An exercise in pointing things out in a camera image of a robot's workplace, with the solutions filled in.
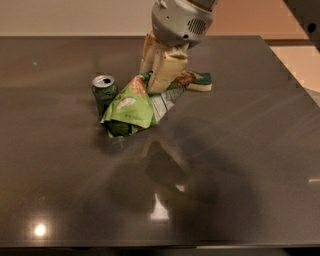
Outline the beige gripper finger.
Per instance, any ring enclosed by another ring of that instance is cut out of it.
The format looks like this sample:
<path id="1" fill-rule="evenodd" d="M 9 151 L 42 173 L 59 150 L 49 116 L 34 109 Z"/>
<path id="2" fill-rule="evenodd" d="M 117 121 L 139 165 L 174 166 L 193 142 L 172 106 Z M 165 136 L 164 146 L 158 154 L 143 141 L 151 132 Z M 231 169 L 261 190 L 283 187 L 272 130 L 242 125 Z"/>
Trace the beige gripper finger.
<path id="1" fill-rule="evenodd" d="M 149 94 L 165 91 L 171 82 L 183 71 L 188 63 L 187 53 L 180 47 L 158 49 L 152 65 L 152 74 L 148 82 Z"/>
<path id="2" fill-rule="evenodd" d="M 166 52 L 169 50 L 167 44 L 162 43 L 150 32 L 144 40 L 143 52 L 140 63 L 140 73 L 152 71 L 155 74 L 163 74 L 168 70 Z"/>

